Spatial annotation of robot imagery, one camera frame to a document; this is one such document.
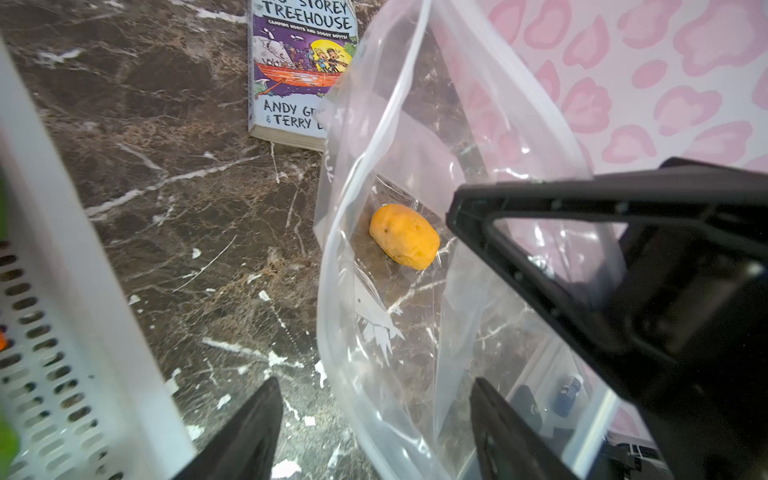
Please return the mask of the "yellow toy potato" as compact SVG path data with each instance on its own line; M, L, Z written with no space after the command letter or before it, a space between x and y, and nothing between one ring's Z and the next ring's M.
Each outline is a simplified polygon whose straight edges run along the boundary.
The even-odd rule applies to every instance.
M418 212L400 204L388 204L372 216L369 234L399 265L422 271L440 248L440 236Z

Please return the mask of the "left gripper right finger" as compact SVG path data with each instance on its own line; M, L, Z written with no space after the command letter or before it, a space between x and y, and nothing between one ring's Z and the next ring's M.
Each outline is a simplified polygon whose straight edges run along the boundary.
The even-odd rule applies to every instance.
M535 480L575 477L486 379L477 378L474 381L470 407L482 478Z

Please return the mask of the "blue white marker pen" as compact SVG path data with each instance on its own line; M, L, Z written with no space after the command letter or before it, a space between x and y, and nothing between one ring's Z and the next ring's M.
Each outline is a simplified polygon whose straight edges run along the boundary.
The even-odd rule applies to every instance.
M561 418L567 418L583 389L583 377L580 374L569 376L561 386L553 402L552 411Z

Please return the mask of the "Treehouse paperback book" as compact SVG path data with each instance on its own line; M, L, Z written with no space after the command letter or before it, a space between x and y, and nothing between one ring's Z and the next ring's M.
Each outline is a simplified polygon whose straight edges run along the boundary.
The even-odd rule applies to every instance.
M253 0L248 5L251 136L321 151L321 99L355 55L358 22L349 1Z

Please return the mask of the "clear zip top bag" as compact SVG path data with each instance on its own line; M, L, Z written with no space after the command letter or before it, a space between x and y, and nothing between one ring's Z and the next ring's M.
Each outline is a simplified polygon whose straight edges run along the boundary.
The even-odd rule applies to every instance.
M469 391L528 394L539 432L584 475L603 439L649 442L635 408L445 224L464 184L586 179L644 114L633 82L650 1L382 1L324 102L315 232L324 250L318 343L333 392L384 479L475 479ZM369 234L400 204L440 236L399 265ZM552 411L583 377L567 418Z

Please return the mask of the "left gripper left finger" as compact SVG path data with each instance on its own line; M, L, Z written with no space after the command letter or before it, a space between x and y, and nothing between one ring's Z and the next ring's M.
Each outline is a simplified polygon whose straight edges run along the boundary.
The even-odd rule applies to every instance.
M283 416L278 379L267 379L175 480L269 479Z

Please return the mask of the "white perforated plastic basket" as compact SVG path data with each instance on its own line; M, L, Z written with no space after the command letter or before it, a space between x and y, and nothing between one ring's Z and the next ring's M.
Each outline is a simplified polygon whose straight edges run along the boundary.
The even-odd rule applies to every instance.
M8 51L1 187L8 477L175 477L195 447Z

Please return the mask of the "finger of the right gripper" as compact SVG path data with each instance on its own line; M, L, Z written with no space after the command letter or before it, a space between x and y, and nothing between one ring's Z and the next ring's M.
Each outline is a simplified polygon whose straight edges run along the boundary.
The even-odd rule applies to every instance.
M596 305L549 278L505 219L621 224L626 271ZM622 399L672 474L767 475L767 177L673 157L592 180L464 185L449 229Z

